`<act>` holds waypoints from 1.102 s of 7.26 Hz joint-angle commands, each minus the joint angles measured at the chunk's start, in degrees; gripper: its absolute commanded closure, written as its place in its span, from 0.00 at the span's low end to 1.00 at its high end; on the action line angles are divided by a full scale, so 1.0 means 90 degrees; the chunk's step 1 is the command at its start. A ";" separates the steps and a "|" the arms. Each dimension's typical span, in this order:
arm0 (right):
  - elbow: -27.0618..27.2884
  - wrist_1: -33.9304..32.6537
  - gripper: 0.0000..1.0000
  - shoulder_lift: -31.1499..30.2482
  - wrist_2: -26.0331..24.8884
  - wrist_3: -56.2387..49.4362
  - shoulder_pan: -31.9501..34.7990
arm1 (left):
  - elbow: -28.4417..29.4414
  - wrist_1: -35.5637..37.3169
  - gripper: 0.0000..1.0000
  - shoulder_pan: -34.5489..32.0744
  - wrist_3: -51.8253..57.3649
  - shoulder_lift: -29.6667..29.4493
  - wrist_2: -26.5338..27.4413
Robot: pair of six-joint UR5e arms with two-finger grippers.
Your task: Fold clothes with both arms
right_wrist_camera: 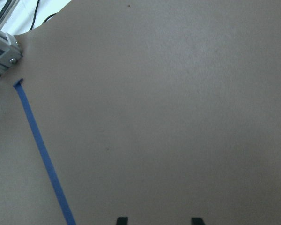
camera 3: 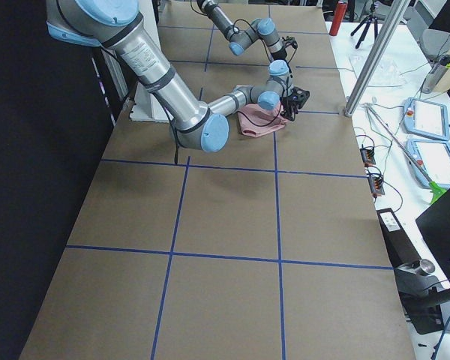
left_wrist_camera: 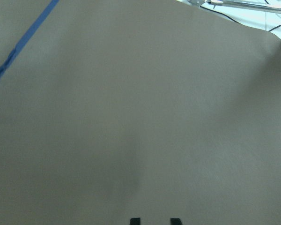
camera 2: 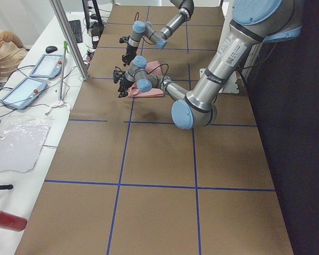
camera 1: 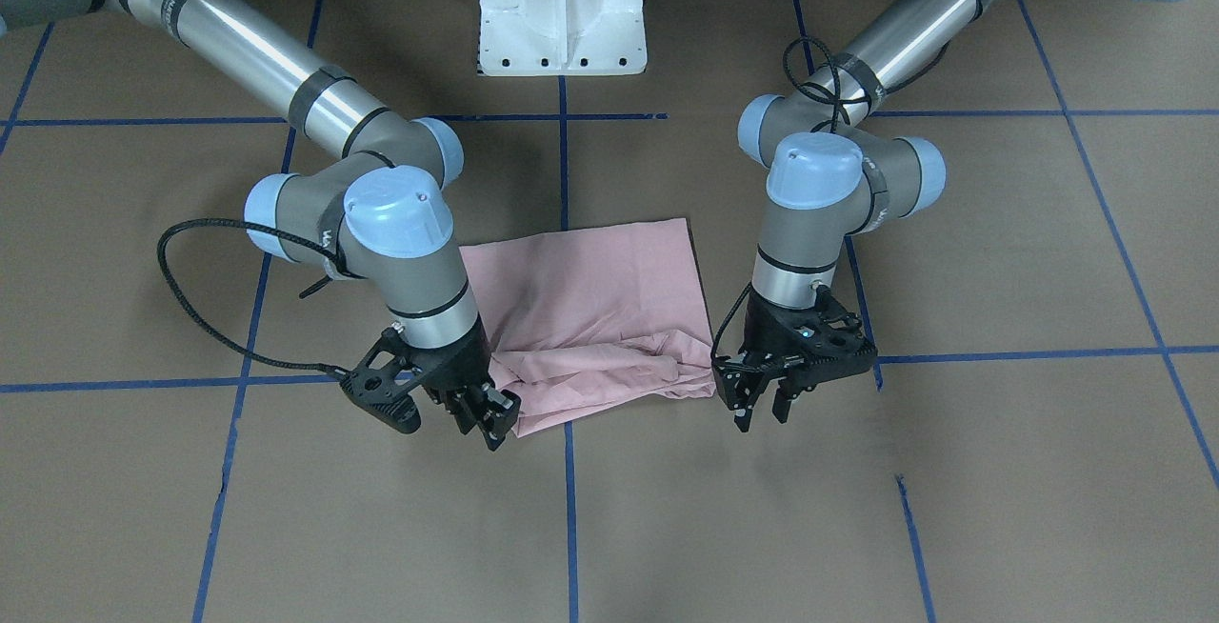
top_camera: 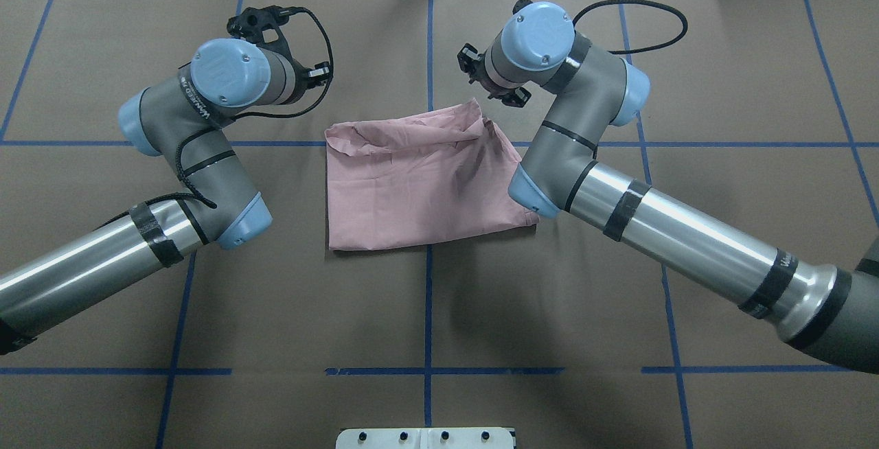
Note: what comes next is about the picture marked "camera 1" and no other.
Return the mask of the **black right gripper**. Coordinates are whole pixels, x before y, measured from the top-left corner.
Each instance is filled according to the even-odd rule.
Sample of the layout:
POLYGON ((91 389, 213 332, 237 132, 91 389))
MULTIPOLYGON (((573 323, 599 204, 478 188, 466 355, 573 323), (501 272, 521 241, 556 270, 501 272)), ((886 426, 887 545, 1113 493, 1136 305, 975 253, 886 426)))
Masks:
POLYGON ((463 393, 463 400, 453 402, 453 419, 460 432, 478 429, 491 452, 502 446, 507 432, 517 423, 521 397, 492 386, 490 346, 482 323, 475 323, 466 335, 445 347, 408 346, 406 361, 422 372, 422 384, 408 388, 408 401, 413 401, 413 390, 421 386, 430 393, 435 404, 442 401, 442 393, 463 393))

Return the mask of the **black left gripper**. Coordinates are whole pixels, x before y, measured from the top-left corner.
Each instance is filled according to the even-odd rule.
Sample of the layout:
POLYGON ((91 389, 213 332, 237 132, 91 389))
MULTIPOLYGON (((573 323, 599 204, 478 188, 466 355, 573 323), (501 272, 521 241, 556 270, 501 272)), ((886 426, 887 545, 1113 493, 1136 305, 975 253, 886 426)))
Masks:
POLYGON ((744 345, 736 355, 714 355, 716 393, 734 415, 739 432, 748 432, 759 394, 770 382, 777 382, 770 413, 778 423, 785 424, 792 404, 802 393, 809 391, 809 385, 794 376, 796 368, 805 363, 805 357, 798 354, 798 332, 795 328, 798 313, 809 308, 784 308, 770 304, 755 288, 744 289, 716 332, 716 347, 729 319, 741 307, 746 310, 744 345))

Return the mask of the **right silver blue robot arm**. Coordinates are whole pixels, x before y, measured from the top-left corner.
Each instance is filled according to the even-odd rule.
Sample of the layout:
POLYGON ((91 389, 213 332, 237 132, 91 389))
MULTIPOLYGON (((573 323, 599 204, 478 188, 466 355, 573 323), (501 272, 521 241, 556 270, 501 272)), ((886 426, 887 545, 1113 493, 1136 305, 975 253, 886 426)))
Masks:
POLYGON ((421 425, 414 393, 478 432, 488 449, 510 436, 521 400, 492 380, 490 346, 445 189, 463 150, 449 124, 403 118, 245 0, 2 0, 2 29, 115 11, 165 32, 286 119, 332 160, 313 174, 272 174, 247 194, 239 219, 191 219, 161 233, 158 267, 196 323, 169 269, 169 241, 193 228, 247 232, 265 254, 313 266, 322 283, 364 280, 390 323, 352 367, 289 362, 244 347, 279 369, 322 372, 349 402, 394 432, 421 425))

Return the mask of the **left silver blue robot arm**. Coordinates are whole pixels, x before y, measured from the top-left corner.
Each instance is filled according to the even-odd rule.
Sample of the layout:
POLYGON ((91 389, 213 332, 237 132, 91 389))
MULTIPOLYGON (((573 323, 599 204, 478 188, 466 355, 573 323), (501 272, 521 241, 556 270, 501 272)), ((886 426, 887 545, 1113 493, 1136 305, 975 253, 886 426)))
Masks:
POLYGON ((896 0, 841 51, 798 37, 784 57, 809 45, 822 66, 791 79, 789 96, 755 98, 744 109, 739 146, 766 167, 768 204, 752 276, 734 305, 744 312, 744 344, 712 358, 716 393, 739 432, 748 432, 769 386, 773 415, 785 423, 802 393, 875 366, 862 319, 833 293, 842 246, 935 204, 948 166, 926 138, 870 135, 863 121, 926 76, 950 41, 1001 1, 896 0))

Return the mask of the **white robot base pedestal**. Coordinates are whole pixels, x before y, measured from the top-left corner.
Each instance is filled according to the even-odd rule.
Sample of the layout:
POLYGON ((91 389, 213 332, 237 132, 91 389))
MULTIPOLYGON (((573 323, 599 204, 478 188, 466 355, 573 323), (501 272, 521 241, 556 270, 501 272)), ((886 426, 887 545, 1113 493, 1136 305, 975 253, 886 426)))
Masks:
POLYGON ((479 0, 475 68, 491 77, 635 76, 644 0, 479 0))

